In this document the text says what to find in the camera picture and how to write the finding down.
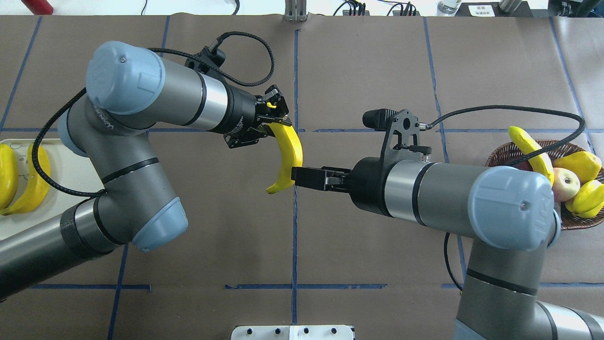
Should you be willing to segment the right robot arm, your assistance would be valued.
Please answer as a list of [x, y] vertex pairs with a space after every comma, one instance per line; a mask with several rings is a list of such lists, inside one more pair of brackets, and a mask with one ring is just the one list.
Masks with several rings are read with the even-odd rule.
[[602, 317], [537, 299], [561, 220], [544, 176], [368, 157], [351, 169], [295, 167], [299, 187], [346, 192], [360, 209], [473, 239], [455, 340], [601, 340]]

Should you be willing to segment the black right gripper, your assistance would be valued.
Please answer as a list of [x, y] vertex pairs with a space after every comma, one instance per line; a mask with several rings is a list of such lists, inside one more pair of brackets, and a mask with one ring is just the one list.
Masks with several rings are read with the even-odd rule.
[[293, 167], [291, 180], [298, 187], [324, 192], [349, 192], [353, 204], [363, 211], [390, 215], [386, 208], [386, 178], [391, 161], [365, 157], [354, 168]]

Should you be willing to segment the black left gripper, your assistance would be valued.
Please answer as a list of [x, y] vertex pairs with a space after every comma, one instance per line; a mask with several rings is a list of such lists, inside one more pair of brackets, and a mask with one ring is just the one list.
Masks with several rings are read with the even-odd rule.
[[[269, 118], [259, 118], [258, 114]], [[293, 124], [285, 97], [278, 86], [270, 86], [263, 95], [231, 90], [224, 140], [229, 149], [255, 145], [261, 138], [285, 137]]]

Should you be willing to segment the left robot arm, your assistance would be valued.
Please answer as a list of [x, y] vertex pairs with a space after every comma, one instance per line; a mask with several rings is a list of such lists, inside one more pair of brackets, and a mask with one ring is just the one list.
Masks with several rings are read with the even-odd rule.
[[56, 217], [1, 241], [1, 299], [112, 253], [128, 243], [148, 252], [187, 230], [188, 220], [147, 131], [156, 123], [224, 136], [229, 148], [254, 145], [291, 127], [279, 88], [253, 95], [221, 70], [221, 36], [197, 54], [102, 44], [86, 71], [85, 87], [43, 127], [59, 120], [63, 144], [88, 158], [103, 189], [69, 191], [85, 200]]

